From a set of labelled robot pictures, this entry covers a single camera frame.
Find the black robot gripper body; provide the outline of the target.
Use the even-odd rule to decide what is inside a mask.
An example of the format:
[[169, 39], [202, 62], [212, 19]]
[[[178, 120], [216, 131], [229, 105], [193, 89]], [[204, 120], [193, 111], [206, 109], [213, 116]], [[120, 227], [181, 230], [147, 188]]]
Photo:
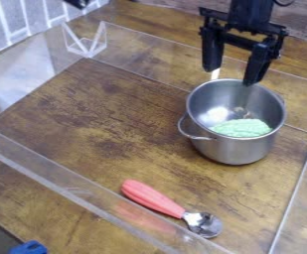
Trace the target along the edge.
[[[257, 46], [280, 50], [284, 38], [288, 36], [287, 28], [270, 22], [273, 6], [287, 7], [288, 3], [278, 0], [230, 0], [229, 11], [199, 7], [199, 15], [205, 18], [199, 28], [204, 50], [221, 50], [225, 44], [241, 49], [252, 50]], [[262, 35], [261, 42], [253, 41], [230, 33]]]

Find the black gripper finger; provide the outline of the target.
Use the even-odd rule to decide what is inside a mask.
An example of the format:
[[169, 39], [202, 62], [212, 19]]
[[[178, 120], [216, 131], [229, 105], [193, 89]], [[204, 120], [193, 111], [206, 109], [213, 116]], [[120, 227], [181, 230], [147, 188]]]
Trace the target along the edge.
[[210, 72], [221, 67], [224, 55], [224, 38], [220, 30], [202, 28], [202, 68]]
[[252, 43], [242, 48], [250, 51], [246, 67], [242, 76], [242, 85], [250, 86], [258, 83], [266, 73], [270, 62], [280, 58], [283, 45]]

